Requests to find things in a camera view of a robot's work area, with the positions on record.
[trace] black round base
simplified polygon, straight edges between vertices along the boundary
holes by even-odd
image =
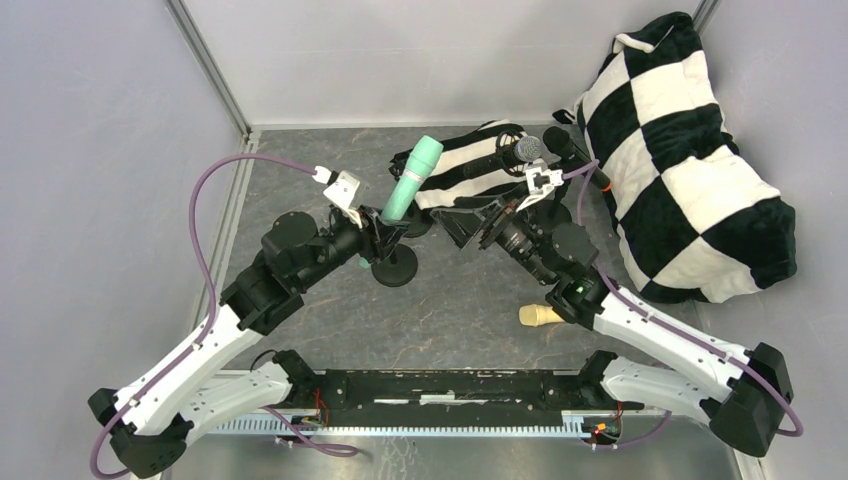
[[[556,206],[554,215],[551,216],[551,208]],[[553,200],[542,200],[533,205],[536,210],[536,222],[542,227],[542,230],[551,232],[553,229],[563,223],[571,223],[571,212],[563,204],[555,205]]]
[[[430,216],[422,212],[414,202],[406,209],[401,220],[409,222],[409,230],[403,234],[406,238],[418,238],[430,231],[430,227],[433,226]]]
[[[398,244],[389,258],[371,266],[374,279],[387,287],[401,287],[418,273],[418,257],[406,245]]]

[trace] microphone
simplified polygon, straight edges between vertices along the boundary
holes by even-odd
[[[574,145],[574,141],[571,140],[571,135],[559,127],[551,127],[545,130],[545,133],[542,135],[542,139],[545,142],[545,146],[548,147],[548,151],[554,155],[558,155],[563,160],[572,160],[576,158],[583,165],[592,163],[592,160],[590,160],[582,150]],[[600,168],[596,168],[592,171],[592,178],[590,178],[589,181],[601,189],[602,192],[608,192],[610,188],[612,188],[612,181]]]
[[[521,137],[502,152],[468,162],[462,166],[464,178],[477,178],[500,169],[510,169],[531,163],[542,156],[542,142],[532,135]]]

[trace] black and white striped fabric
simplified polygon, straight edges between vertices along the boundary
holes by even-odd
[[[739,157],[689,15],[616,36],[574,111],[646,299],[723,302],[795,274],[795,210]]]
[[[484,123],[467,135],[441,140],[444,150],[439,163],[415,194],[418,207],[425,211],[434,207],[452,207],[459,197],[496,195],[514,187],[515,183],[523,182],[524,177],[513,177],[500,168],[492,168],[473,178],[462,172],[465,164],[494,155],[498,136],[507,131],[518,133],[518,138],[527,135],[521,125],[500,120]],[[411,151],[395,155],[393,162],[405,162]]]

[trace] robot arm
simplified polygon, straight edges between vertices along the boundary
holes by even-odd
[[[525,173],[526,186],[473,204],[458,202],[467,208],[436,208],[431,215],[460,248],[473,239],[481,249],[497,244],[540,285],[554,285],[545,299],[564,321],[633,345],[674,370],[612,360],[600,383],[613,399],[685,414],[734,448],[765,455],[784,409],[743,367],[789,403],[793,392],[783,355],[765,344],[751,351],[707,335],[615,285],[593,266],[598,250],[586,230],[567,213],[563,217],[559,205],[536,201],[562,172],[534,165]],[[550,209],[559,209],[558,221],[549,220]]]

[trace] purple cable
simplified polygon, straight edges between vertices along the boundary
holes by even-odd
[[[314,448],[315,450],[318,450],[319,452],[325,455],[330,455],[333,457],[352,457],[359,453],[359,449],[354,447],[353,445],[341,445],[338,443],[315,443],[312,441],[312,439],[300,433],[300,429],[295,428],[295,426],[292,425],[291,422],[286,420],[286,417],[284,417],[280,412],[274,410],[273,407],[267,406],[262,407],[262,409],[270,413],[271,415],[277,417],[277,419],[283,422],[283,425],[285,425],[286,427],[288,427],[289,430],[291,430],[295,437],[299,438],[300,441],[303,442],[304,445],[309,448]]]
[[[258,160],[267,160],[269,162],[278,163],[280,165],[285,165],[287,167],[294,168],[295,170],[299,170],[303,173],[309,175],[315,175],[317,172],[314,168],[308,167],[306,165],[301,165],[300,163],[294,162],[292,160],[287,160],[285,158],[278,158],[271,155],[264,155],[261,153],[243,153],[238,155],[231,155],[229,157],[223,158],[206,169],[203,172],[203,175],[197,180],[197,183],[194,185],[194,190],[191,192],[191,199],[189,200],[188,206],[188,229],[189,234],[191,236],[191,246],[194,248],[194,256],[197,258],[197,263],[200,265],[200,272],[203,274],[203,281],[206,284],[206,292],[209,296],[209,305],[207,307],[207,320],[203,326],[203,330],[197,335],[197,338],[194,339],[195,344],[200,344],[203,342],[203,339],[209,334],[209,331],[212,330],[212,327],[215,325],[215,319],[218,315],[218,304],[215,301],[215,282],[212,281],[212,274],[209,272],[209,267],[206,266],[206,259],[203,258],[203,251],[200,248],[200,240],[197,236],[197,197],[200,195],[200,189],[203,187],[203,184],[206,183],[206,180],[212,176],[219,168],[224,165],[228,165],[233,162],[237,162],[239,160],[250,160],[250,159],[258,159]],[[194,349],[192,347],[188,347],[179,355],[176,356],[168,365],[165,366],[162,370],[159,371],[153,378],[150,379],[135,395],[130,397],[130,401],[127,402],[118,412],[106,422],[106,425],[100,430],[100,433],[97,434],[97,438],[94,440],[94,446],[91,449],[91,455],[88,459],[88,466],[91,469],[91,473],[102,480],[113,480],[116,478],[120,478],[127,473],[129,473],[129,469],[124,469],[115,473],[105,473],[100,470],[100,467],[97,465],[97,456],[100,453],[101,447],[103,447],[103,442],[106,441],[106,437],[109,435],[109,431],[121,420],[121,418],[126,415],[129,411],[130,403],[135,400],[136,402],[140,401],[142,397],[144,397],[147,392],[150,391],[160,380],[162,380],[165,375],[170,373],[174,368],[177,367],[183,360],[188,357]]]
[[[570,172],[563,173],[562,179],[563,180],[570,180],[574,177],[579,177],[580,175],[583,175],[584,173],[587,174],[591,178],[592,177],[591,171],[594,170],[594,169],[595,169],[595,165],[590,163],[588,165],[584,165],[584,166],[578,168],[577,170],[572,170]]]
[[[592,169],[594,169],[596,167],[596,163],[592,163],[590,164],[590,166],[592,167]],[[577,196],[577,224],[581,226],[583,225],[583,197],[586,195],[586,186],[589,185],[591,172],[586,173],[585,176],[586,178],[583,180],[583,186],[580,188],[580,194]],[[665,320],[649,315],[647,310],[639,307],[639,305],[632,302],[629,298],[625,297],[621,292],[618,291],[618,288],[613,285],[612,280],[610,280],[609,276],[604,273],[604,269],[601,266],[601,262],[599,260],[595,260],[594,265],[595,269],[598,271],[598,274],[600,274],[601,280],[603,280],[604,285],[606,285],[609,291],[613,295],[615,295],[618,300],[627,305],[628,308],[638,313],[642,317],[646,318],[647,320],[652,321],[660,327],[668,330],[669,332],[679,337],[682,337],[694,343],[695,345],[703,348],[704,350],[712,353],[713,355],[729,362],[731,365],[747,373],[751,378],[753,378],[757,383],[759,383],[760,386],[763,387],[769,393],[769,395],[771,395],[775,399],[778,405],[780,405],[780,408],[783,409],[783,411],[786,413],[786,416],[789,417],[789,420],[795,426],[795,430],[778,429],[776,432],[778,435],[784,435],[787,437],[800,437],[804,434],[804,425],[801,423],[801,419],[798,418],[798,415],[795,413],[795,410],[793,410],[792,406],[789,405],[789,402],[787,402],[786,399],[783,398],[783,395],[781,395],[780,392],[777,391],[777,389],[775,389],[765,378],[763,378],[762,375],[760,375],[759,373],[757,373],[757,371],[748,366],[747,363],[744,363],[736,357],[731,356],[729,352],[725,352],[724,350],[708,342],[705,342],[700,338],[689,334],[686,331],[675,327],[674,325],[666,322]]]

